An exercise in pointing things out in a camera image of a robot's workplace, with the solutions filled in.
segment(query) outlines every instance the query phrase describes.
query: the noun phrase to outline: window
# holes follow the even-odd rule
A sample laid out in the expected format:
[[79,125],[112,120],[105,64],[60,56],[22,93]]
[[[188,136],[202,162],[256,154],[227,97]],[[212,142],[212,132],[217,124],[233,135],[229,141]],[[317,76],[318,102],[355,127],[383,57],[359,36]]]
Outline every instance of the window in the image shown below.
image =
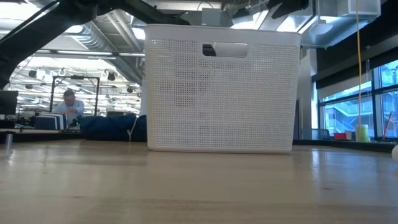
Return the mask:
[[387,87],[398,84],[398,60],[387,63],[379,67],[381,87]]
[[[372,81],[368,81],[361,85],[361,93],[366,92],[366,91],[371,91],[371,90],[372,90]],[[339,93],[335,93],[331,96],[328,96],[328,97],[324,98],[323,101],[325,102],[325,101],[335,100],[335,99],[346,97],[346,96],[354,96],[354,95],[358,95],[358,93],[359,93],[359,85],[349,88],[347,90],[341,91]]]
[[[355,126],[359,124],[359,100],[353,99],[339,103],[325,105],[325,129],[330,134],[355,131]],[[371,97],[361,99],[361,124],[369,126],[369,135],[374,136],[373,125],[373,102]]]
[[382,124],[383,134],[387,128],[387,137],[398,137],[398,91],[382,94]]

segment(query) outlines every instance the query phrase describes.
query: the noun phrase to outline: person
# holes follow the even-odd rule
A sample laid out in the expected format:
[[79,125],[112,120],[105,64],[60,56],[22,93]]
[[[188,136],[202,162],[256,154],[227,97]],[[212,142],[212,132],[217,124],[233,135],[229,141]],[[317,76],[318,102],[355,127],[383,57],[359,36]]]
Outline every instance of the person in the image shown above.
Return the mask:
[[67,90],[63,93],[63,103],[58,104],[52,112],[67,115],[70,124],[78,116],[83,117],[84,110],[84,102],[76,100],[75,93]]

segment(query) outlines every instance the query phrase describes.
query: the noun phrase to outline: white plastic basket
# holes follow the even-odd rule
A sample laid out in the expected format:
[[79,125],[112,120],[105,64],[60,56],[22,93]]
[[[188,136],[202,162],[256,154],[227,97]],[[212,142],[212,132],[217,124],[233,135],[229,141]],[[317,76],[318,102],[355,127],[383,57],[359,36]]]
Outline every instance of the white plastic basket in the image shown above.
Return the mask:
[[[291,151],[298,34],[171,25],[145,32],[150,149]],[[244,43],[248,54],[207,57],[208,42]]]

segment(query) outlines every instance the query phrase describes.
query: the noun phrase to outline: blue cushion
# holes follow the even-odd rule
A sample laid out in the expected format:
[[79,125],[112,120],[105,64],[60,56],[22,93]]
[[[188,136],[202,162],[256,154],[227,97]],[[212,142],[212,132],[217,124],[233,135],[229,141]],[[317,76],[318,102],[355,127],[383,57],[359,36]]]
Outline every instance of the blue cushion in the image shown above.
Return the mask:
[[128,141],[127,130],[131,130],[135,120],[136,126],[131,135],[132,141],[147,141],[147,116],[139,118],[134,114],[112,117],[90,116],[80,120],[80,129],[84,137],[97,141]]

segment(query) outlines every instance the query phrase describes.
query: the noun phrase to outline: desk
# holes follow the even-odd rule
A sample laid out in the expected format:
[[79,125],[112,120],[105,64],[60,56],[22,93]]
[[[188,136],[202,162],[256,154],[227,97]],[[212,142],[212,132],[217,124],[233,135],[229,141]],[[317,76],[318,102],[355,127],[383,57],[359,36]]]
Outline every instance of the desk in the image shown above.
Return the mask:
[[17,143],[1,157],[2,224],[398,223],[398,164],[386,153],[197,154],[74,140]]
[[81,132],[65,133],[59,130],[38,129],[0,129],[0,144],[4,144],[6,133],[14,132],[14,142],[54,141],[66,139],[82,139]]

